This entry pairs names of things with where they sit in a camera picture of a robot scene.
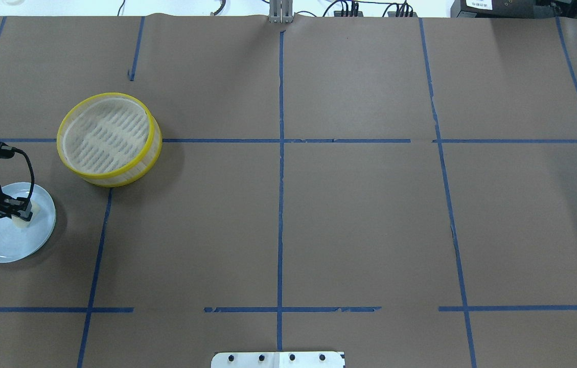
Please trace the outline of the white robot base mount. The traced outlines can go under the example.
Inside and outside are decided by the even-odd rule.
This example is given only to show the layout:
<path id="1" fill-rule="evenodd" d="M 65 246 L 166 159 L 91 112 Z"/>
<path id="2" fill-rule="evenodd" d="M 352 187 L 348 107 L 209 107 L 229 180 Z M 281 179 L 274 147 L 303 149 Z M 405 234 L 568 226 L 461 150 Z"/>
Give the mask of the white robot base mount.
<path id="1" fill-rule="evenodd" d="M 221 352 L 211 367 L 345 367 L 343 352 Z"/>

